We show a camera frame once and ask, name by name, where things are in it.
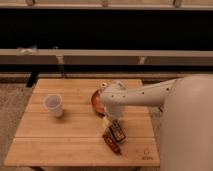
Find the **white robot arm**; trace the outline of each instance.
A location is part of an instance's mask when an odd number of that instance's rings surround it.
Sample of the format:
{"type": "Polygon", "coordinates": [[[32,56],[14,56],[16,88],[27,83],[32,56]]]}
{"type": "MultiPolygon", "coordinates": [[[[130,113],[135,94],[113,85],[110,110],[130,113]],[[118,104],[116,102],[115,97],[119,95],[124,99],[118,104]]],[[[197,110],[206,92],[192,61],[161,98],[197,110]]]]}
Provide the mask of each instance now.
{"type": "Polygon", "coordinates": [[[123,105],[164,106],[161,171],[213,171],[213,76],[195,75],[139,89],[102,84],[105,114],[117,119],[123,105]]]}
{"type": "Polygon", "coordinates": [[[116,80],[112,84],[103,83],[100,100],[105,107],[105,114],[111,120],[118,119],[122,106],[163,106],[165,98],[177,79],[165,81],[138,89],[126,90],[122,82],[116,80]]]}

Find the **orange bowl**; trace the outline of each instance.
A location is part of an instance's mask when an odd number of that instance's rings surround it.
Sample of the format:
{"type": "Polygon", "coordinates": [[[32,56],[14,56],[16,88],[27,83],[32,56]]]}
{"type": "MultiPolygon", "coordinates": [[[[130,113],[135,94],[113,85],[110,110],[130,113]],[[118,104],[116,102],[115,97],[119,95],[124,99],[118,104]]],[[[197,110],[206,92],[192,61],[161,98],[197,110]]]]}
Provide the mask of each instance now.
{"type": "Polygon", "coordinates": [[[91,98],[91,103],[92,103],[93,109],[97,113],[104,115],[104,106],[101,103],[100,94],[99,94],[98,90],[93,93],[92,98],[91,98]]]}

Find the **wooden table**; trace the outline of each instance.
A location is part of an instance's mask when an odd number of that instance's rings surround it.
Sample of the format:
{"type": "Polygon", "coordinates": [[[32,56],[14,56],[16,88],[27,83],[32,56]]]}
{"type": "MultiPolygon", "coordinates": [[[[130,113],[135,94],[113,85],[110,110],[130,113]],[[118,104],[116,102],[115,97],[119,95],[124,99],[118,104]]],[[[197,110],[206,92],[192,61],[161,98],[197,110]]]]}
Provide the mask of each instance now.
{"type": "MultiPolygon", "coordinates": [[[[127,88],[140,80],[122,80],[127,88]]],[[[147,107],[125,107],[120,119],[127,136],[122,155],[105,144],[102,118],[92,109],[91,96],[101,79],[40,79],[33,91],[5,160],[6,166],[159,166],[147,107]],[[42,105],[44,97],[61,94],[64,116],[54,118],[42,105]]]]}

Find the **white cup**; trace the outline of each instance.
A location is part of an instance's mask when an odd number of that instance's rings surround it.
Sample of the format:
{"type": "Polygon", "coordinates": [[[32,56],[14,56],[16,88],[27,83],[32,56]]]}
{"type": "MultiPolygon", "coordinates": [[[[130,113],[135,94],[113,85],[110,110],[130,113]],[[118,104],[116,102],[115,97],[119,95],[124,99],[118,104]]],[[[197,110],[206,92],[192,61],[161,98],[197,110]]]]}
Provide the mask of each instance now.
{"type": "Polygon", "coordinates": [[[55,117],[63,115],[62,98],[59,94],[50,94],[44,98],[43,105],[55,117]]]}

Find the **black wall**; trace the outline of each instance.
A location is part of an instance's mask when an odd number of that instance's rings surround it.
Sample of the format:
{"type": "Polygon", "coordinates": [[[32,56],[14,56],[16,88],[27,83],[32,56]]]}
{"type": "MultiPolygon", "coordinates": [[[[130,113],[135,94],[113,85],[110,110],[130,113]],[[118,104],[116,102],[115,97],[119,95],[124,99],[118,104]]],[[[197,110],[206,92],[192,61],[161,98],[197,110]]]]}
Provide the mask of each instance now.
{"type": "Polygon", "coordinates": [[[213,11],[1,9],[0,48],[213,50],[213,11]]]}

